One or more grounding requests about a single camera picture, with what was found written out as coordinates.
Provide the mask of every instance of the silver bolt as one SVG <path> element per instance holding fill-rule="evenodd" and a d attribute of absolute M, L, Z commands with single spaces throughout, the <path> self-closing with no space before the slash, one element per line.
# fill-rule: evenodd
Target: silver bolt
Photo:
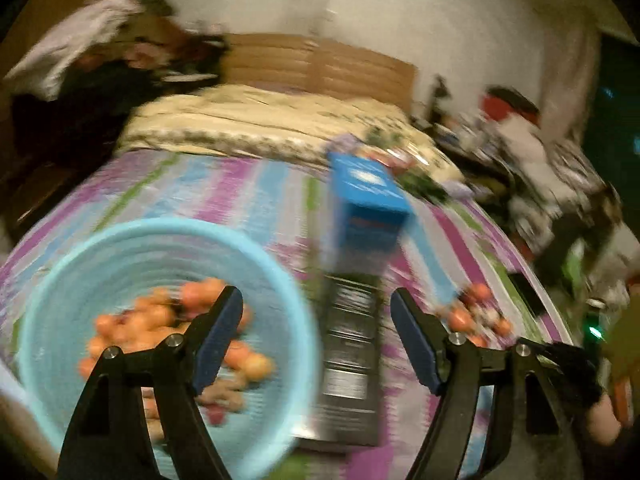
<path fill-rule="evenodd" d="M 531 349 L 527 345 L 519 344 L 516 345 L 516 354 L 520 357 L 526 357 L 531 354 Z"/>
<path fill-rule="evenodd" d="M 109 346 L 104 349 L 104 352 L 102 352 L 102 357 L 105 359 L 113 359 L 119 353 L 120 349 L 117 346 Z"/>
<path fill-rule="evenodd" d="M 169 337 L 167 337 L 167 339 L 164 340 L 164 342 L 167 343 L 167 345 L 171 348 L 180 346 L 183 341 L 184 338 L 181 334 L 171 334 Z"/>
<path fill-rule="evenodd" d="M 464 335 L 462 332 L 451 332 L 449 334 L 449 341 L 451 341 L 456 346 L 460 346 L 466 341 L 466 335 Z"/>

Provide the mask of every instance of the bed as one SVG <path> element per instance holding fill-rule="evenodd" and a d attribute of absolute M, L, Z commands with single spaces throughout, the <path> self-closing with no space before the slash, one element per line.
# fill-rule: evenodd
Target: bed
<path fill-rule="evenodd" d="M 243 34 L 231 36 L 230 42 L 234 49 L 224 62 L 228 83 L 341 99 L 375 98 L 395 110 L 410 108 L 415 68 L 402 61 L 301 36 Z M 273 99 L 282 95 L 272 94 L 275 92 L 268 92 Z M 180 106 L 181 114 L 193 115 L 193 108 Z M 175 115 L 172 108 L 164 108 L 164 114 Z M 136 116 L 150 115 L 137 112 Z M 192 142 L 186 148 L 185 135 L 178 143 L 166 137 L 159 142 L 158 131 L 168 134 L 167 128 L 145 128 L 126 130 L 121 152 L 32 228 L 0 267 L 0 352 L 8 365 L 13 361 L 20 316 L 48 269 L 91 234 L 136 218 L 198 218 L 245 232 L 276 256 L 306 293 L 313 294 L 324 250 L 323 227 L 328 220 L 322 164 L 273 160 L 256 153 L 211 156 L 241 153 L 201 145 L 194 148 Z M 184 130 L 193 133 L 191 127 Z M 535 275 L 474 202 L 440 207 L 412 199 L 412 205 L 416 220 L 383 277 L 387 295 L 405 286 L 421 307 L 431 310 L 449 301 L 469 281 L 486 283 L 519 335 L 570 341 L 558 311 Z M 546 306 L 544 316 L 531 317 L 508 280 L 508 270 L 520 270 L 529 278 Z M 302 462 L 309 474 L 355 480 L 401 479 L 408 472 L 438 399 L 418 384 L 388 310 L 382 339 L 385 409 L 380 446 L 346 458 L 296 455 L 293 460 Z M 494 346 L 507 343 L 492 341 Z M 463 474 L 478 466 L 490 398 L 491 392 L 483 389 Z"/>

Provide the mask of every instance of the folded blanket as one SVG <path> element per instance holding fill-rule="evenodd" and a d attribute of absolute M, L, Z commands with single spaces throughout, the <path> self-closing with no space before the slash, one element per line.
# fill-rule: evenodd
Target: folded blanket
<path fill-rule="evenodd" d="M 394 105 L 370 98 L 340 101 L 318 94 L 281 94 L 244 85 L 166 96 L 141 106 L 120 136 L 119 149 L 249 155 L 324 166 L 330 140 L 351 133 L 365 141 L 372 130 L 394 145 L 412 143 L 425 160 L 436 160 L 434 180 L 460 178 L 458 168 L 431 138 L 413 128 Z"/>

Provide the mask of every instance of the white garment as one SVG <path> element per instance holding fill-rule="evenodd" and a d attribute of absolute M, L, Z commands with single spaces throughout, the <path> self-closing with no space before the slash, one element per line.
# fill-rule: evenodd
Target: white garment
<path fill-rule="evenodd" d="M 130 15 L 143 11 L 137 0 L 89 0 L 25 54 L 5 76 L 6 88 L 12 94 L 55 100 L 65 70 L 92 45 L 110 41 Z"/>

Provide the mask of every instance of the white wall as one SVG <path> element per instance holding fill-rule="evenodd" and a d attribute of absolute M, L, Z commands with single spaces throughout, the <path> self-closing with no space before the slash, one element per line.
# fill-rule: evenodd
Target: white wall
<path fill-rule="evenodd" d="M 169 0 L 181 20 L 225 23 L 232 32 L 307 34 L 319 0 Z M 487 84 L 514 86 L 536 101 L 542 24 L 532 0 L 330 0 L 325 35 L 414 63 L 416 100 L 433 75 L 447 79 L 450 108 L 476 107 Z"/>

